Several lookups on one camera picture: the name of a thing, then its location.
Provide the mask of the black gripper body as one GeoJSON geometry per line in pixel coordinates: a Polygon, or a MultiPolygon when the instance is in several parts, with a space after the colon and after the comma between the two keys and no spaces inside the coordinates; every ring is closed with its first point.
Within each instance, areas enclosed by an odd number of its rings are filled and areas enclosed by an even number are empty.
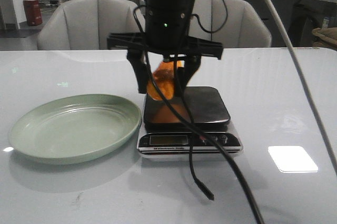
{"type": "Polygon", "coordinates": [[[222,58],[223,45],[188,35],[188,11],[163,11],[148,7],[145,10],[145,26],[137,18],[138,32],[110,33],[107,37],[109,49],[121,48],[128,51],[152,52],[170,60],[172,55],[208,56],[222,58]]]}

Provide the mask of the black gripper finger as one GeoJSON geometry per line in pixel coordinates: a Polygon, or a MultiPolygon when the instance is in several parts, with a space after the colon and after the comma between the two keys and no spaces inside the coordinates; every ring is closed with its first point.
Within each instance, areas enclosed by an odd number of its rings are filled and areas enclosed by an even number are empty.
{"type": "Polygon", "coordinates": [[[138,84],[138,92],[147,92],[148,72],[144,61],[144,53],[140,50],[128,49],[127,60],[130,62],[138,84]]]}
{"type": "Polygon", "coordinates": [[[201,56],[181,56],[174,64],[174,96],[182,96],[185,88],[201,65],[201,56]]]}

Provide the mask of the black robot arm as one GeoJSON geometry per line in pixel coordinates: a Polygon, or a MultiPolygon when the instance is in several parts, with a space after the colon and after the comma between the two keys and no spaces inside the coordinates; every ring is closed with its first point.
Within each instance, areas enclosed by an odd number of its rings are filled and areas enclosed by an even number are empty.
{"type": "Polygon", "coordinates": [[[188,35],[195,0],[145,0],[145,25],[137,33],[110,33],[109,49],[127,50],[138,91],[154,100],[183,93],[202,56],[221,59],[223,45],[188,35]]]}

